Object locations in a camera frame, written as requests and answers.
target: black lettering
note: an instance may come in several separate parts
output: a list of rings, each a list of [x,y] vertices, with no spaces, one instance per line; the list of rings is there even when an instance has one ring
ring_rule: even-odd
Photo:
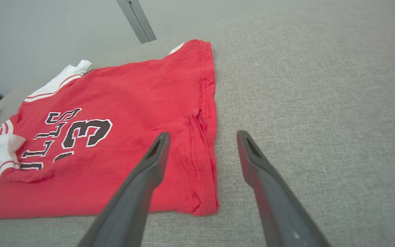
[[[71,156],[71,155],[73,155],[73,154],[74,154],[74,151],[67,152],[67,153],[61,153],[61,154],[59,154],[59,155],[57,155],[57,156],[55,157],[53,163],[56,162],[56,161],[58,161],[58,160],[60,160],[60,159],[62,159],[62,158]]]
[[[70,120],[70,119],[72,119],[73,117],[75,117],[75,116],[77,115],[77,113],[78,113],[79,111],[81,111],[81,110],[82,110],[82,108],[76,108],[76,109],[74,109],[74,110],[72,110],[72,111],[67,111],[67,112],[65,112],[65,113],[63,113],[63,114],[61,114],[61,113],[55,113],[55,112],[50,112],[50,113],[48,114],[47,120],[45,120],[45,123],[46,123],[47,125],[52,125],[52,124],[55,124],[55,123],[57,123],[57,122],[59,122],[59,121],[61,121],[61,120]]]
[[[38,138],[45,138],[48,136],[51,136],[52,138],[56,138],[59,136],[60,134],[60,130],[62,129],[62,127],[66,124],[67,122],[60,122],[58,123],[58,126],[56,127],[56,131],[51,131],[49,133],[38,133],[33,140],[36,140]]]
[[[21,163],[21,170],[40,170],[44,167],[44,163]]]
[[[73,122],[71,127],[66,133],[66,137],[62,142],[63,149],[70,149],[74,147],[75,139],[80,137],[86,137],[88,135],[89,128],[95,128],[95,132],[90,134],[88,141],[86,142],[86,147],[93,147],[98,142],[103,140],[109,133],[112,127],[112,122],[109,119],[92,119]],[[79,130],[79,133],[74,137],[75,130]]]
[[[40,151],[26,150],[22,154],[21,158],[27,158],[27,157],[30,157],[30,156],[42,156],[43,157],[43,156],[47,155],[47,151],[49,150],[49,148],[50,148],[51,144],[53,144],[53,142],[54,141],[45,141],[44,142],[45,150],[40,150]]]

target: white tag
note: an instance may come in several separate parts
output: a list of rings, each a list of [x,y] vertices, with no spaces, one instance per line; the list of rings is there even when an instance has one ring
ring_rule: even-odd
[[[182,43],[182,44],[180,44],[180,45],[178,45],[175,49],[171,50],[171,52],[169,53],[169,55],[172,54],[173,52],[179,50],[179,48],[181,48],[184,44],[185,44],[185,42]]]

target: gray fabric surface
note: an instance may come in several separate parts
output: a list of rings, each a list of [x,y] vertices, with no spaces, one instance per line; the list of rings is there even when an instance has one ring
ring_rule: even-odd
[[[375,22],[372,15],[332,23],[261,16],[93,61],[102,67],[162,58],[192,38],[213,46],[220,211],[149,214],[143,246],[265,246],[254,194],[241,174],[240,129],[332,246],[395,246],[395,10],[386,13]],[[0,124],[47,80],[5,97]],[[0,220],[0,246],[75,246],[93,220]]]

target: gray metal post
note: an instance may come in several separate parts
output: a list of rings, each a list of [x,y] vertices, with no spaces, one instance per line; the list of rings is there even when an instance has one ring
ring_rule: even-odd
[[[141,43],[156,40],[138,0],[117,0],[117,3]]]

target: red jersey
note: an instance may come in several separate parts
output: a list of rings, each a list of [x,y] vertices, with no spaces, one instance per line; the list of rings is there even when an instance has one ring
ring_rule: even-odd
[[[0,219],[102,211],[159,133],[171,134],[150,211],[218,210],[210,43],[162,60],[68,66],[0,128]]]

